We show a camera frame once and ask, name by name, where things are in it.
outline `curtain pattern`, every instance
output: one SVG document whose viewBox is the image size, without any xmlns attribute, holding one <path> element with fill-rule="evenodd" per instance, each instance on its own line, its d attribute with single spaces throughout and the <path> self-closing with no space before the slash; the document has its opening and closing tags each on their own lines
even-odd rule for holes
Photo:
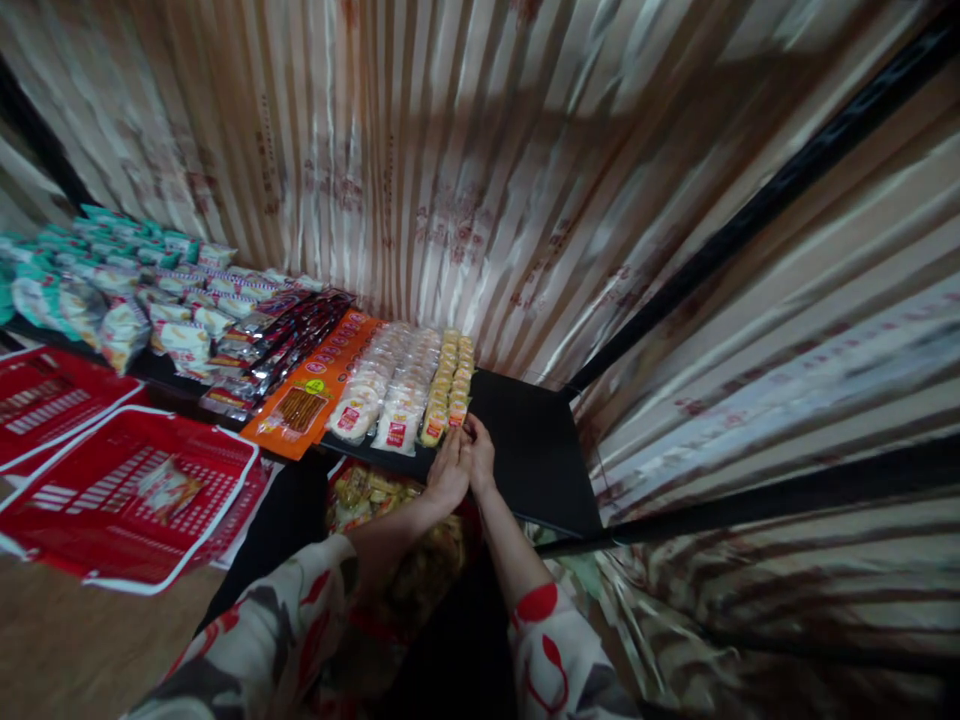
<svg viewBox="0 0 960 720">
<path fill-rule="evenodd" d="M 455 323 L 557 387 L 922 3 L 7 2 L 101 203 Z"/>
</svg>

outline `floral sleeve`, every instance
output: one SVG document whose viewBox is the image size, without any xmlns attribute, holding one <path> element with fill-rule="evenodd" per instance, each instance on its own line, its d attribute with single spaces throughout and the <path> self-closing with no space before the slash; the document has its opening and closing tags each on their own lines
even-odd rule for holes
<svg viewBox="0 0 960 720">
<path fill-rule="evenodd" d="M 556 584 L 524 597 L 508 632 L 520 717 L 640 717 L 600 638 Z"/>
<path fill-rule="evenodd" d="M 340 642 L 356 585 L 343 535 L 303 548 L 195 637 L 129 717 L 295 715 Z"/>
</svg>

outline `red shopping basket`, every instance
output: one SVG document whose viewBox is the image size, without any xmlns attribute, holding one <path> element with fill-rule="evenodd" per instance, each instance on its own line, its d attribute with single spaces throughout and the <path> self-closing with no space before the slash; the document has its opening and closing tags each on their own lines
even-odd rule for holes
<svg viewBox="0 0 960 720">
<path fill-rule="evenodd" d="M 204 485 L 165 525 L 137 490 L 174 454 Z M 259 467 L 259 447 L 227 430 L 128 405 L 66 444 L 0 506 L 0 545 L 84 584 L 152 595 L 184 570 Z"/>
<path fill-rule="evenodd" d="M 0 473 L 29 475 L 61 443 L 141 393 L 139 380 L 63 350 L 0 358 Z"/>
</svg>

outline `hand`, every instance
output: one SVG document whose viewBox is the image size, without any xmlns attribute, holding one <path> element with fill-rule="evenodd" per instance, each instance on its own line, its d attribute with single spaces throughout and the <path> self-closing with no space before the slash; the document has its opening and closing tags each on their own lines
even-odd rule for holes
<svg viewBox="0 0 960 720">
<path fill-rule="evenodd" d="M 479 500 L 487 491 L 497 487 L 493 479 L 493 441 L 487 428 L 476 415 L 467 415 L 464 427 L 473 436 L 473 463 L 470 467 L 470 489 Z"/>
<path fill-rule="evenodd" d="M 442 516 L 452 513 L 470 486 L 470 468 L 473 466 L 473 446 L 463 428 L 457 428 L 437 453 L 427 474 L 424 497 L 433 502 Z"/>
</svg>

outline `orange snack package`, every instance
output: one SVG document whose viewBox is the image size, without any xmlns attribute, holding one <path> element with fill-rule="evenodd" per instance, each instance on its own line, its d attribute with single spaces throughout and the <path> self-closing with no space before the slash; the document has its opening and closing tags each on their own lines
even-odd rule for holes
<svg viewBox="0 0 960 720">
<path fill-rule="evenodd" d="M 240 435 L 278 455 L 299 460 L 319 441 L 350 371 L 383 322 L 350 308 L 327 339 L 286 382 Z"/>
</svg>

